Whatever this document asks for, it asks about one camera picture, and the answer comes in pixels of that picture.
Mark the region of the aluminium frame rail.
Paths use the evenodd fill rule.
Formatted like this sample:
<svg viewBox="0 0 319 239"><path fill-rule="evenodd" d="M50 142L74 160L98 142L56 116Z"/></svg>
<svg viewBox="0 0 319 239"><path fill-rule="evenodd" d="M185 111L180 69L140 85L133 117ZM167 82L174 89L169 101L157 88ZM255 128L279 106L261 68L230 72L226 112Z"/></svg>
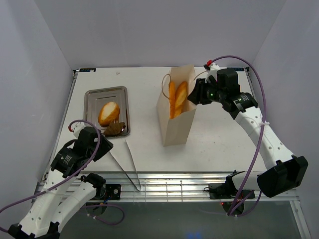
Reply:
<svg viewBox="0 0 319 239"><path fill-rule="evenodd" d="M95 172L108 184L120 184L120 203L209 202L204 188L225 181L226 173L129 173Z"/></svg>

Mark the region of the beige paper bag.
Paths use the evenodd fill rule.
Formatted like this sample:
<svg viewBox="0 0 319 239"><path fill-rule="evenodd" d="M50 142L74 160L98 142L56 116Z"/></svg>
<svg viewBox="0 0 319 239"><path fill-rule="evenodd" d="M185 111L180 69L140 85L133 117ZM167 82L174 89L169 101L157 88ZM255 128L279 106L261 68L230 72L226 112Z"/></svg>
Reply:
<svg viewBox="0 0 319 239"><path fill-rule="evenodd" d="M172 67L161 82L157 112L163 146L186 144L196 105L187 97L195 87L193 65Z"/></svg>

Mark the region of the long baguette bread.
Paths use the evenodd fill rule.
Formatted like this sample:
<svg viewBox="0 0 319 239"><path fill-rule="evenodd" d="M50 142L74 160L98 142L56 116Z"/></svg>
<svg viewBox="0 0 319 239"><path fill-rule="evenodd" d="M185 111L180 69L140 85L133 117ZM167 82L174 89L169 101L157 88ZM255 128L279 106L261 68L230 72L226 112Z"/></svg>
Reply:
<svg viewBox="0 0 319 239"><path fill-rule="evenodd" d="M175 83L169 83L169 104L170 104L170 119L174 118L175 114Z"/></svg>
<svg viewBox="0 0 319 239"><path fill-rule="evenodd" d="M184 103L187 97L187 82L183 81L175 92L175 114L174 117L179 116L182 113Z"/></svg>

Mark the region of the metal tray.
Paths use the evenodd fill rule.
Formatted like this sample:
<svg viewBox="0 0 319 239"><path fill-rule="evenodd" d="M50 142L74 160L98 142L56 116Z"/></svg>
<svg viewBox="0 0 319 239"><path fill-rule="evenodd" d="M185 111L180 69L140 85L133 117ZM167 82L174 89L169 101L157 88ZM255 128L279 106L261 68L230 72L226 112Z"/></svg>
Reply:
<svg viewBox="0 0 319 239"><path fill-rule="evenodd" d="M89 90L84 97L84 120L106 137L130 133L128 90L124 86Z"/></svg>

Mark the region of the oval bread loaf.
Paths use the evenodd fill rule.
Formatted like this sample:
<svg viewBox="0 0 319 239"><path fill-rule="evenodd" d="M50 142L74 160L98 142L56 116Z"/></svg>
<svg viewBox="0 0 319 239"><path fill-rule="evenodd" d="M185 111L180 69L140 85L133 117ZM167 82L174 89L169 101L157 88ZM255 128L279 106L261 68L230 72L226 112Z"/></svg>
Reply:
<svg viewBox="0 0 319 239"><path fill-rule="evenodd" d="M112 122L119 122L119 115L119 105L115 102L108 102L99 112L98 123L102 127L107 127Z"/></svg>

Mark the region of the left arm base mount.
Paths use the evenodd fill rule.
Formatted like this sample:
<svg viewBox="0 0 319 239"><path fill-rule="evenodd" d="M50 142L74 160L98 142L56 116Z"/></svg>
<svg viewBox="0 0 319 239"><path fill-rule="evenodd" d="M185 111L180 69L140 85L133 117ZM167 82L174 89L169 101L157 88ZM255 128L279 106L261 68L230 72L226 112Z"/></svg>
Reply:
<svg viewBox="0 0 319 239"><path fill-rule="evenodd" d="M105 184L97 190L95 199L119 200L121 198L121 184Z"/></svg>

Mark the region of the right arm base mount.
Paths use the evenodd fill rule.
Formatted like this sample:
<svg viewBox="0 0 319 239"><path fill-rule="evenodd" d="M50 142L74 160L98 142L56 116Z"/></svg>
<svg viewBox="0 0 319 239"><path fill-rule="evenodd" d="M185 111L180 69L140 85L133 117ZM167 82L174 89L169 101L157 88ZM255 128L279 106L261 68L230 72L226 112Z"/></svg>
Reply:
<svg viewBox="0 0 319 239"><path fill-rule="evenodd" d="M210 199L235 199L238 190L227 186L226 183L211 183L203 191L209 193ZM243 200L250 192L250 190L243 190L237 200ZM248 199L255 199L255 193L252 192Z"/></svg>

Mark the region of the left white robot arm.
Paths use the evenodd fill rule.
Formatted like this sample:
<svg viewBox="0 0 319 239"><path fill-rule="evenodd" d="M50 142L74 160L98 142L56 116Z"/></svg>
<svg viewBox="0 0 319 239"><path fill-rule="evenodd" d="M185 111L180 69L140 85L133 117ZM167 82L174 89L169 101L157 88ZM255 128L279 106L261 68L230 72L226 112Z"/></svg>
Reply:
<svg viewBox="0 0 319 239"><path fill-rule="evenodd" d="M27 215L8 229L15 239L57 239L66 223L92 198L100 199L106 193L105 179L90 173L81 178L80 186L65 200L65 192L78 176L78 170L91 156L102 158L113 148L93 127L82 128L76 139L67 142L52 161L42 195Z"/></svg>

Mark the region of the metal tongs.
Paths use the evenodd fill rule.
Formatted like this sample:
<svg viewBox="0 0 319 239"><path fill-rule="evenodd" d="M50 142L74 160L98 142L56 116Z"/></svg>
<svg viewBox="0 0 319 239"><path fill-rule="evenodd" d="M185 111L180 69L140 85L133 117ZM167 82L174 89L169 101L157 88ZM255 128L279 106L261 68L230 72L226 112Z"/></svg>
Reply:
<svg viewBox="0 0 319 239"><path fill-rule="evenodd" d="M128 141L124 138L117 144L117 146L120 146L120 150L115 151L115 155L113 154L113 151L111 151L109 153L110 157L120 171L126 176L134 189L137 192L142 192L143 188L140 176Z"/></svg>

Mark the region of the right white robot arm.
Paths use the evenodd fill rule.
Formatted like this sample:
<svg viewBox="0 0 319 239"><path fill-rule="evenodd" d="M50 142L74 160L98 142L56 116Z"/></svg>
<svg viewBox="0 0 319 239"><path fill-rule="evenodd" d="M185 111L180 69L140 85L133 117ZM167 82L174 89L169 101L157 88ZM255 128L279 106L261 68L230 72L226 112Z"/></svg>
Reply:
<svg viewBox="0 0 319 239"><path fill-rule="evenodd" d="M196 79L187 98L196 105L222 104L223 109L245 130L264 161L266 171L251 173L244 187L237 180L225 185L229 197L236 198L245 189L258 190L272 198L300 186L308 167L307 160L304 156L295 156L270 125L262 121L257 101L250 93L241 91L238 74L233 68L211 70L206 78Z"/></svg>

